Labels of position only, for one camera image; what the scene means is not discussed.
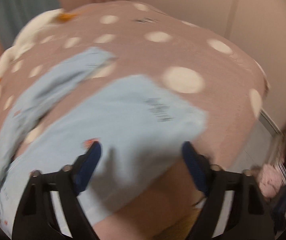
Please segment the light blue strawberry pants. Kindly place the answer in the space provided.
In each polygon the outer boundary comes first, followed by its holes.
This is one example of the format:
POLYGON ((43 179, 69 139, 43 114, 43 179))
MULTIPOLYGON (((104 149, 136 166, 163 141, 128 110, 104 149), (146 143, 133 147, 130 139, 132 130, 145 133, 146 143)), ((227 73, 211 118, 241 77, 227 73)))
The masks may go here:
POLYGON ((206 112, 146 75, 88 95, 89 76, 113 61, 89 48, 54 66, 12 105, 0 129, 0 227, 8 236, 32 171, 56 172, 98 140, 100 160, 85 168, 91 180, 76 180, 77 199, 95 225, 143 193, 178 160, 182 144, 205 130, 206 112))

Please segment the pink polka dot duvet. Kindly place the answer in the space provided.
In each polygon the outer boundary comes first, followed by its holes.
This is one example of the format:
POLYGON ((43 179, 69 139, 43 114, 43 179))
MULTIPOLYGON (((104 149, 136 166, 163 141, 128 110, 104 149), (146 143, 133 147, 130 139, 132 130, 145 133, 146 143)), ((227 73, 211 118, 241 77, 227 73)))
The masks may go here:
MULTIPOLYGON (((119 14, 108 13, 101 20, 105 31, 95 42, 115 42, 118 55, 111 66, 89 76, 84 85, 88 95, 117 79, 146 75, 206 112, 205 130, 190 142, 212 163, 231 166, 266 96, 260 65, 225 38, 147 4, 122 1, 119 14)), ((32 84, 0 82, 0 129, 32 84)), ((199 198, 180 149, 174 165, 143 193, 92 226, 102 239, 164 238, 191 224, 196 215, 192 206, 199 198)))

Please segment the white goose plush toy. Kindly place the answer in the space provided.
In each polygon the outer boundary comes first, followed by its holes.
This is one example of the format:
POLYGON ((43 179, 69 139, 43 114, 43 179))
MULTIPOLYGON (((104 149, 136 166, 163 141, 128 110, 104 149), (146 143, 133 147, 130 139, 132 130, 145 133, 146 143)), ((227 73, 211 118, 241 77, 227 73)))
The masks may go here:
POLYGON ((64 9, 55 9, 45 11, 30 20, 17 34, 12 46, 0 56, 0 81, 11 63, 35 46, 39 35, 72 20, 77 15, 64 9))

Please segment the teal curtain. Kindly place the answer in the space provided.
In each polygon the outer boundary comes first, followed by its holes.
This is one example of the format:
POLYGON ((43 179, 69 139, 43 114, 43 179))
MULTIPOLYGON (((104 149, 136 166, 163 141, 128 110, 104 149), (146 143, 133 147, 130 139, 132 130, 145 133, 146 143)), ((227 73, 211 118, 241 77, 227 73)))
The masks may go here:
POLYGON ((0 42, 12 46, 20 30, 35 16, 59 9, 59 0, 0 0, 0 42))

